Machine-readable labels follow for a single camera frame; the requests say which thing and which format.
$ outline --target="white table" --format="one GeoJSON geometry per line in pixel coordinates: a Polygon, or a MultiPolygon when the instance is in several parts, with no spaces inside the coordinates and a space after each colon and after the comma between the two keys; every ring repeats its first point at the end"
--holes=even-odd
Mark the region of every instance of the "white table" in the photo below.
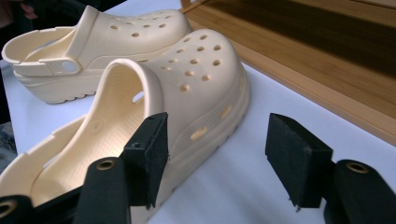
{"type": "MultiPolygon", "coordinates": [[[[129,0],[108,13],[132,16],[180,8],[177,0],[129,0]]],[[[396,148],[246,66],[249,111],[220,147],[150,220],[154,223],[324,223],[320,209],[296,209],[264,155],[270,113],[296,119],[333,150],[333,161],[374,167],[396,191],[396,148]]],[[[36,99],[2,62],[3,80],[19,153],[87,113],[94,96],[59,105],[36,99]]]]}

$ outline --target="screw hole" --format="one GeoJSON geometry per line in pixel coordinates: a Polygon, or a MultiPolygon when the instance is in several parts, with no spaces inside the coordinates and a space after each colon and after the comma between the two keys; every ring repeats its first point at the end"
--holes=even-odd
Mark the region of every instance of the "screw hole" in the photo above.
{"type": "Polygon", "coordinates": [[[0,203],[0,218],[8,216],[17,207],[17,201],[8,200],[0,203]]]}
{"type": "Polygon", "coordinates": [[[142,144],[140,144],[140,143],[132,143],[132,147],[142,147],[142,144]]]}
{"type": "Polygon", "coordinates": [[[367,174],[369,173],[369,169],[360,163],[356,163],[356,162],[349,162],[346,164],[346,167],[349,168],[349,170],[359,173],[359,174],[367,174]]]}
{"type": "Polygon", "coordinates": [[[115,165],[116,163],[111,160],[102,161],[96,165],[96,169],[100,171],[105,171],[113,168],[115,165]]]}

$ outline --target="cream clog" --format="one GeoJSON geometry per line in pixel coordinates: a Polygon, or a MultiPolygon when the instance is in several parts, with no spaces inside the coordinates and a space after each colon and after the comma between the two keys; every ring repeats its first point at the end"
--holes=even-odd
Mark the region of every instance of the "cream clog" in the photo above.
{"type": "MultiPolygon", "coordinates": [[[[0,196],[24,194],[40,205],[81,186],[93,161],[118,157],[144,118],[167,112],[170,160],[157,198],[161,204],[233,133],[248,102],[244,67],[215,31],[186,35],[145,63],[115,60],[88,115],[12,162],[0,176],[0,196]]],[[[158,207],[133,207],[133,223],[145,223],[158,207]]]]}
{"type": "Polygon", "coordinates": [[[117,17],[86,7],[76,27],[17,36],[2,54],[32,94],[57,104],[94,94],[111,61],[151,59],[189,32],[184,14],[173,9],[117,17]]]}

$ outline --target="strap rivet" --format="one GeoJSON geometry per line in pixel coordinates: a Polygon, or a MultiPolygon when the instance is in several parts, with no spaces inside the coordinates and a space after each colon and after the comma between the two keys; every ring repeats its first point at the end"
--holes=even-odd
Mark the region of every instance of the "strap rivet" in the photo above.
{"type": "Polygon", "coordinates": [[[62,68],[64,69],[65,72],[69,72],[69,73],[76,72],[77,70],[76,66],[69,61],[63,62],[62,68]]]}

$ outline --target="wooden shelf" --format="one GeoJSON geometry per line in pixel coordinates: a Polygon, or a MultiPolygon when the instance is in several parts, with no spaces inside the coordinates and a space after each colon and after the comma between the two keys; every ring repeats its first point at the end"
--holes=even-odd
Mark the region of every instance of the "wooden shelf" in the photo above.
{"type": "Polygon", "coordinates": [[[182,0],[244,63],[396,146],[396,10],[356,1],[182,0]]]}

